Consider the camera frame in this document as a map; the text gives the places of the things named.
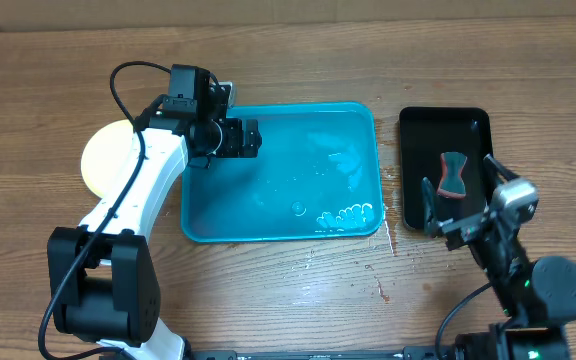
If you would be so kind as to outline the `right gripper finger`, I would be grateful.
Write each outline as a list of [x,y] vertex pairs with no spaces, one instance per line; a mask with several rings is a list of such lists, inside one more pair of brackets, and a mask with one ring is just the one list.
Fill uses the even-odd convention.
[[440,221],[437,219],[437,194],[427,177],[421,180],[421,191],[424,209],[424,232],[431,238],[442,236]]
[[484,157],[483,165],[492,183],[504,183],[518,178],[515,172],[502,165],[492,154]]

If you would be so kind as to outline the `orange sponge with green scourer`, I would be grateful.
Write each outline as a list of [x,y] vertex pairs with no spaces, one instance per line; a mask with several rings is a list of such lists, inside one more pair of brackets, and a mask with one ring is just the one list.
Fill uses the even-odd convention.
[[442,176],[437,194],[446,198],[463,199],[467,192],[462,171],[467,163],[467,156],[460,152],[444,152],[440,155]]

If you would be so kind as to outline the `green plate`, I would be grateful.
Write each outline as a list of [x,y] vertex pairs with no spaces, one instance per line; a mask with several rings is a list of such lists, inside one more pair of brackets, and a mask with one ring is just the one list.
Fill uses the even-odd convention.
[[87,188],[103,198],[130,153],[133,128],[127,120],[114,121],[99,129],[87,142],[80,160]]

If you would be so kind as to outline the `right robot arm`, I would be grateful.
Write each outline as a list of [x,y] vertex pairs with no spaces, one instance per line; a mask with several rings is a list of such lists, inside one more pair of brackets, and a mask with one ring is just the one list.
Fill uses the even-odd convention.
[[[489,201],[481,212],[459,220],[437,218],[439,191],[428,178],[421,181],[425,233],[445,238],[448,250],[468,247],[487,278],[446,315],[431,351],[437,359],[568,359],[565,327],[576,321],[576,262],[561,256],[529,259],[519,231],[534,217],[538,189],[492,155],[484,157],[483,167],[492,188]],[[450,321],[488,289],[507,321],[442,346]]]

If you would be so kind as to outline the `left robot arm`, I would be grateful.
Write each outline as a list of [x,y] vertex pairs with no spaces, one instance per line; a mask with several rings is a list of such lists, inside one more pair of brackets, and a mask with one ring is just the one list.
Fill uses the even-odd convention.
[[160,95],[128,119],[126,162],[97,206],[47,243],[51,300],[38,330],[49,359],[50,324],[94,344],[80,358],[185,359],[189,346],[160,317],[161,291],[149,251],[154,222],[175,180],[195,157],[254,158],[262,144],[255,120],[228,118],[226,104],[198,100],[173,107]]

